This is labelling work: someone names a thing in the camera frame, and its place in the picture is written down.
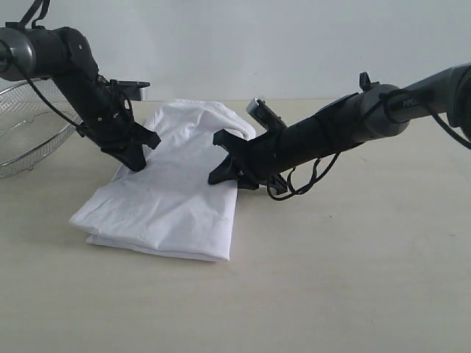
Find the white cloth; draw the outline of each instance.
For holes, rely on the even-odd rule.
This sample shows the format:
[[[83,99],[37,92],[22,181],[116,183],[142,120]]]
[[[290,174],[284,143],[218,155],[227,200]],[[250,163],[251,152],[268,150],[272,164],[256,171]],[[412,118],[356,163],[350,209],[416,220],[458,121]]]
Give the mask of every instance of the white cloth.
[[[70,223],[99,246],[229,261],[238,191],[234,181],[208,184],[227,156],[213,134],[226,129],[249,140],[254,128],[222,103],[182,99],[165,103],[144,126],[162,139],[144,149],[147,167],[133,173],[121,166]]]

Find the metal mesh basket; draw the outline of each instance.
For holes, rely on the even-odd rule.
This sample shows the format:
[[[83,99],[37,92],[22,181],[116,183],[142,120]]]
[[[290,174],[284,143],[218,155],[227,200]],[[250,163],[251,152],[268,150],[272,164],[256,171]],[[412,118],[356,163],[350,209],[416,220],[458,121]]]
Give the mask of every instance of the metal mesh basket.
[[[81,122],[51,80],[34,80],[41,93],[65,116]],[[54,152],[75,128],[54,113],[22,82],[0,92],[0,178],[33,167]]]

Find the folded white towel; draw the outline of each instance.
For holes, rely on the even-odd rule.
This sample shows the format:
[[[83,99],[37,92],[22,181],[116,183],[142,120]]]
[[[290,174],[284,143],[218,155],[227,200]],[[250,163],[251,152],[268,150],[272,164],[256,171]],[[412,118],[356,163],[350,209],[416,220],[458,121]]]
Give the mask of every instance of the folded white towel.
[[[147,167],[133,173],[122,165],[70,223],[95,245],[228,261],[237,184],[208,184],[227,155],[213,134],[226,129],[249,140],[254,128],[222,103],[182,99],[165,103],[144,126],[162,139],[155,150],[145,148]]]

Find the basket rim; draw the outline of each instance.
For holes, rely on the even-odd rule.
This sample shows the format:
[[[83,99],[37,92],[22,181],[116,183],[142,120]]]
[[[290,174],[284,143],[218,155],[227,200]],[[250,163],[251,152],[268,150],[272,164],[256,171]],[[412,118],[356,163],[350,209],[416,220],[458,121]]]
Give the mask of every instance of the basket rim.
[[[32,81],[33,81],[33,82],[38,82],[38,81],[43,81],[43,80],[42,80],[42,79],[32,79]],[[0,91],[0,96],[1,96],[2,94],[5,94],[5,93],[10,92],[11,90],[15,90],[16,88],[19,88],[19,87],[22,87],[22,86],[28,85],[28,84],[29,84],[28,81],[19,82],[19,83],[15,84],[15,85],[12,85],[11,87],[8,87],[8,88],[6,88],[6,89]],[[79,123],[80,120],[81,120],[80,117],[78,116],[78,114],[77,114],[77,112],[74,110],[74,108],[72,108],[72,110],[75,112],[75,115],[76,115],[74,118],[72,118],[72,121]],[[19,160],[24,159],[25,157],[28,157],[29,155],[35,153],[38,149],[43,148],[45,145],[47,145],[47,144],[51,143],[53,140],[59,138],[62,134],[64,134],[64,132],[66,132],[66,131],[67,131],[68,129],[70,129],[71,127],[73,127],[73,126],[72,126],[70,123],[67,123],[58,133],[52,135],[48,140],[46,140],[46,141],[40,143],[40,144],[37,145],[35,148],[33,148],[33,149],[29,150],[28,152],[25,152],[25,153],[23,153],[23,154],[17,156],[17,157],[15,157],[15,158],[11,159],[11,160],[8,160],[7,162],[0,163],[0,168],[7,167],[7,166],[9,166],[9,165],[11,165],[11,164],[13,164],[13,163],[18,162]]]

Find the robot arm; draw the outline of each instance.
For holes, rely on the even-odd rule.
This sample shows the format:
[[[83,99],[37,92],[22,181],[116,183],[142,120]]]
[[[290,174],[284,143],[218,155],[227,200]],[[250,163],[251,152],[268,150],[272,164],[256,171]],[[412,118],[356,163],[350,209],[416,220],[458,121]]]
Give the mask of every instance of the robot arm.
[[[330,155],[335,155],[335,162],[341,152],[367,141],[399,135],[411,120],[429,115],[458,142],[471,148],[469,141],[438,116],[447,113],[449,124],[460,127],[471,138],[471,64],[449,68],[403,90],[370,82],[362,73],[360,86],[361,93],[345,96],[290,127],[265,102],[255,99],[247,112],[266,128],[266,133],[245,141],[225,130],[217,132],[214,144],[223,147],[228,156],[210,174],[209,184],[233,179],[240,188],[250,190],[266,185],[269,193],[275,189],[280,195],[289,189],[291,194],[281,199],[304,194],[325,173],[319,178],[314,173],[310,183],[299,190],[293,189],[291,175],[287,182],[280,174]]]
[[[48,30],[37,20],[27,29],[40,5],[38,19],[43,19],[49,0],[36,0],[21,22],[0,28],[0,77],[11,82],[26,79],[33,86],[32,79],[52,79],[82,119],[77,126],[81,136],[130,170],[144,169],[142,146],[155,149],[160,138],[135,123],[129,95],[149,84],[108,82],[99,74],[87,39],[76,29]]]

